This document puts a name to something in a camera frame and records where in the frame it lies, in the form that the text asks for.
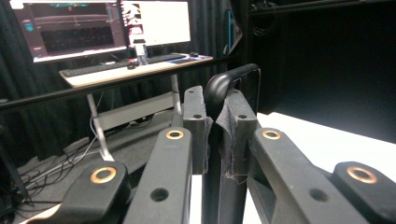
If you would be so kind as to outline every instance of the black wall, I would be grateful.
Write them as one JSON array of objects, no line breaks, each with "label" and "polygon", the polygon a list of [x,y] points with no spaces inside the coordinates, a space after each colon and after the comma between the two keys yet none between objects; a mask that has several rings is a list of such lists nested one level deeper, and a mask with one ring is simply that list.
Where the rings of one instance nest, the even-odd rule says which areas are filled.
[{"label": "black wall", "polygon": [[396,4],[253,17],[260,111],[396,143]]}]

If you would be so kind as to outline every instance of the black curtain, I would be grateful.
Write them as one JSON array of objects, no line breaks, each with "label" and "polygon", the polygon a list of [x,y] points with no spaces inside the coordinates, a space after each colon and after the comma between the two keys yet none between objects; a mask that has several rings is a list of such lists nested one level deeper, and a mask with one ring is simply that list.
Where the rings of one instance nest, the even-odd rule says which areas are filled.
[{"label": "black curtain", "polygon": [[[227,21],[224,15],[229,7],[228,1],[188,2],[191,42],[150,48],[149,53],[197,51],[217,58],[223,56],[227,42]],[[73,68],[78,61],[32,63],[8,0],[0,0],[0,4],[0,99],[16,101],[69,89],[58,71]],[[211,76],[224,69],[225,66],[222,65],[179,74],[180,92],[192,86],[204,86]],[[156,78],[132,83],[127,87],[96,92],[96,100],[103,95],[98,110],[108,110],[167,92],[171,89],[169,79]],[[0,113],[0,125],[6,130],[1,140],[17,166],[25,164],[34,156],[43,160],[51,155],[62,154],[63,148],[89,136],[90,117],[85,97],[34,105],[17,112]]]}]

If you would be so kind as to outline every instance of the keyboard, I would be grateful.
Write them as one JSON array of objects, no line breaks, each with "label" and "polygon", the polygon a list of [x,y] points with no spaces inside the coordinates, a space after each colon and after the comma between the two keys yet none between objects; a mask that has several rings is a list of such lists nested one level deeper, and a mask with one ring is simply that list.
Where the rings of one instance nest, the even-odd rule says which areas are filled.
[{"label": "keyboard", "polygon": [[[186,56],[182,55],[182,54],[165,54],[165,55],[160,55],[160,56],[155,56],[155,57],[149,58],[148,63],[161,63],[161,62],[171,61],[174,59],[180,59],[180,58],[184,58],[184,57],[186,57]],[[121,61],[121,62],[117,62],[117,63],[99,64],[99,65],[90,66],[90,67],[63,70],[60,73],[64,77],[76,77],[76,76],[81,76],[81,75],[85,75],[85,74],[89,74],[89,73],[102,72],[102,71],[106,71],[106,70],[126,67],[126,65],[128,65],[128,63],[129,63],[128,60],[125,60],[125,61]]]}]

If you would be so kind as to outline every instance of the monitor screen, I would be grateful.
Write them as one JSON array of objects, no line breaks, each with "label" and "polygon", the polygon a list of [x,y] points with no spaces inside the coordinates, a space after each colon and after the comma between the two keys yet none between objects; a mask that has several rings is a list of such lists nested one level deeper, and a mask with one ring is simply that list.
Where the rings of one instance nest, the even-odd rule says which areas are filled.
[{"label": "monitor screen", "polygon": [[144,39],[147,46],[190,41],[187,2],[120,1],[128,46]]},{"label": "monitor screen", "polygon": [[35,63],[126,49],[116,0],[11,0]]}]

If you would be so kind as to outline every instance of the computer monitor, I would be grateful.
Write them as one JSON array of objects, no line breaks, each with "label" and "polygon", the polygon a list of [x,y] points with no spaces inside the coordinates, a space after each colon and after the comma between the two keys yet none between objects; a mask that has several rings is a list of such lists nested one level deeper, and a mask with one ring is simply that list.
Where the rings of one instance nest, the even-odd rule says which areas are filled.
[{"label": "computer monitor", "polygon": [[121,0],[120,7],[130,48],[136,39],[146,46],[191,40],[187,2]]},{"label": "computer monitor", "polygon": [[127,49],[117,0],[11,0],[33,62]]}]

